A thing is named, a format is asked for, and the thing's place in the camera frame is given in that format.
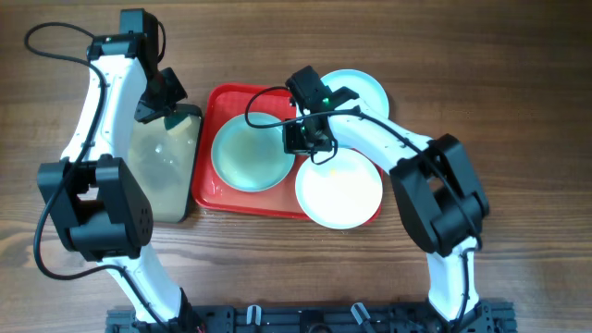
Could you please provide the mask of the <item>green yellow sponge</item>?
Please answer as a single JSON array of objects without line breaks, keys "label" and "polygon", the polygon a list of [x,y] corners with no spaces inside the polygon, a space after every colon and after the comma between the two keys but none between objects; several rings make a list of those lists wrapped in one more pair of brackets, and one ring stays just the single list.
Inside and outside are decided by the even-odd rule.
[{"label": "green yellow sponge", "polygon": [[175,113],[164,118],[166,132],[171,135],[179,135],[192,124],[191,115],[186,113]]}]

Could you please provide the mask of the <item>white plate bottom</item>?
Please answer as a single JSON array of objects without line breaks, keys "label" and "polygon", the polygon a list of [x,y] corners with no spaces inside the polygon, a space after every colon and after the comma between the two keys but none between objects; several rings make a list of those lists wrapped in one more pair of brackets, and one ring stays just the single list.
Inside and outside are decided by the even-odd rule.
[{"label": "white plate bottom", "polygon": [[321,157],[327,160],[322,165],[304,160],[296,175],[295,195],[304,213],[332,229],[357,228],[375,217],[383,197],[377,167],[352,149]]}]

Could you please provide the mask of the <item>light blue plate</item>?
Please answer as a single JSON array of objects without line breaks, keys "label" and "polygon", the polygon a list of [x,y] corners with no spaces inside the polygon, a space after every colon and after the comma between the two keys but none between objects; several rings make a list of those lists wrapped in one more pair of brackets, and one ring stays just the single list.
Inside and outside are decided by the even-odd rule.
[{"label": "light blue plate", "polygon": [[290,173],[295,156],[284,152],[278,119],[266,113],[238,115],[214,137],[211,161],[215,173],[229,187],[245,192],[269,190]]},{"label": "light blue plate", "polygon": [[[336,111],[351,110],[360,102],[362,102],[362,106],[360,106],[360,108],[363,109],[365,107],[368,107],[372,112],[370,117],[389,117],[388,96],[382,85],[371,75],[357,69],[339,69],[326,74],[321,78],[321,81],[332,92],[335,92],[342,87],[347,87],[351,91],[358,93],[359,99],[361,99],[361,101],[358,102],[350,100],[345,104],[338,106]],[[350,124],[351,122],[346,122],[346,120],[353,120],[353,118],[342,115],[331,116],[328,120],[332,133],[335,133],[335,131],[333,130],[334,120],[337,120],[337,122],[341,126]],[[384,131],[384,129],[379,127],[377,124],[368,121],[367,119],[358,118],[358,120],[358,122],[361,123],[361,127],[358,128],[356,126],[353,134],[363,134],[362,129],[367,131],[366,135],[370,134],[370,130],[378,130],[379,134],[382,134],[382,132]],[[339,143],[339,149],[354,149],[357,147],[357,145],[352,146],[350,144],[350,139],[345,140],[341,139],[341,137],[338,137],[337,140]]]}]

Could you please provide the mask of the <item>light blue plate top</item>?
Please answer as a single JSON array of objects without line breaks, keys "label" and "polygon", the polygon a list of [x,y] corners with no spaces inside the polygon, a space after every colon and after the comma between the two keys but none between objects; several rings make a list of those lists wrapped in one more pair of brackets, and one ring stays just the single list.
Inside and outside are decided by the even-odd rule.
[{"label": "light blue plate top", "polygon": [[[388,96],[382,85],[371,75],[357,69],[339,69],[326,74],[321,78],[321,81],[332,92],[335,92],[342,87],[347,87],[351,91],[358,93],[359,99],[361,99],[361,101],[358,102],[350,100],[345,104],[338,106],[336,111],[351,110],[360,102],[362,102],[362,106],[360,106],[360,108],[363,109],[365,107],[368,107],[372,112],[370,117],[389,117]],[[333,130],[334,120],[337,120],[337,122],[341,126],[350,124],[351,122],[346,122],[346,120],[353,120],[353,118],[342,115],[331,116],[328,120],[332,133],[335,133],[335,131]],[[378,130],[379,134],[382,134],[382,132],[384,131],[384,129],[379,127],[377,124],[368,121],[367,119],[358,118],[358,120],[358,122],[361,123],[361,127],[358,128],[356,126],[353,134],[363,134],[362,129],[367,131],[366,135],[370,134],[370,130]],[[337,140],[339,143],[339,149],[354,149],[357,147],[357,145],[352,146],[350,144],[350,139],[345,140],[341,139],[341,137],[338,137]]]}]

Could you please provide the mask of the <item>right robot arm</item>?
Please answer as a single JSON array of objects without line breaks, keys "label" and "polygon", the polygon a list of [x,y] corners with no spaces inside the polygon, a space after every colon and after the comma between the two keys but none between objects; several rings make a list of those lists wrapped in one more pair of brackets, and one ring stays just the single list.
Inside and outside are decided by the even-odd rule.
[{"label": "right robot arm", "polygon": [[416,134],[373,110],[362,91],[332,88],[306,66],[286,81],[297,116],[283,125],[289,154],[306,154],[326,166],[346,148],[387,172],[401,223],[425,252],[428,301],[459,326],[479,301],[474,254],[481,250],[489,202],[468,154],[457,138]]}]

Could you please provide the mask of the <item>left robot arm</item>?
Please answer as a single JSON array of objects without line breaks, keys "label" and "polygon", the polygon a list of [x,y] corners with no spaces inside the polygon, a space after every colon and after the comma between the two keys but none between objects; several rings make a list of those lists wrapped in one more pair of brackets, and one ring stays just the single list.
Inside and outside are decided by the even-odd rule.
[{"label": "left robot arm", "polygon": [[125,329],[200,332],[202,319],[151,245],[152,207],[127,164],[135,124],[162,119],[166,132],[179,133],[203,117],[175,72],[160,68],[165,51],[164,25],[142,8],[121,11],[118,33],[92,36],[80,59],[90,80],[78,126],[60,158],[37,173],[39,220],[52,221],[92,273],[116,280],[134,307]]}]

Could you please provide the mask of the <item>red plastic tray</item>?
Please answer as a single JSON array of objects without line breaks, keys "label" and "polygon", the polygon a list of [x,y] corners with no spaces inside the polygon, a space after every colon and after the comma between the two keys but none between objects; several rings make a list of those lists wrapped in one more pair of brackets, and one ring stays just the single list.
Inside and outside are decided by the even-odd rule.
[{"label": "red plastic tray", "polygon": [[259,192],[235,190],[215,172],[211,153],[217,132],[229,120],[241,116],[251,98],[263,88],[257,85],[226,83],[212,90],[208,98],[197,158],[194,166],[191,194],[202,208],[261,216],[276,216],[306,220],[308,216],[298,204],[295,179],[305,161],[295,157],[290,173],[275,187]]}]

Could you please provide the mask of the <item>black metal sponge tray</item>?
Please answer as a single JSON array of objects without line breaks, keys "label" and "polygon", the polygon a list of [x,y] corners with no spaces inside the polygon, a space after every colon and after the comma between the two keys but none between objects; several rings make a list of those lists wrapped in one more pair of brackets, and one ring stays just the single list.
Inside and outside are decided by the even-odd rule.
[{"label": "black metal sponge tray", "polygon": [[129,147],[129,169],[150,202],[154,220],[160,223],[179,223],[188,214],[203,125],[203,112],[197,105],[179,104],[175,113],[191,115],[191,126],[171,136],[165,129],[165,117],[147,124],[136,122]]}]

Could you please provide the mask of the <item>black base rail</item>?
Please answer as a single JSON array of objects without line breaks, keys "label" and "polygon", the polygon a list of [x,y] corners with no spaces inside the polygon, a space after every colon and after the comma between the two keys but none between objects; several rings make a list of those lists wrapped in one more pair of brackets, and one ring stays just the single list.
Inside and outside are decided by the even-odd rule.
[{"label": "black base rail", "polygon": [[[192,332],[456,332],[427,302],[391,305],[267,307],[194,306],[201,319]],[[458,332],[518,332],[511,302],[480,301]],[[137,319],[133,310],[107,312],[105,332],[170,332]]]}]

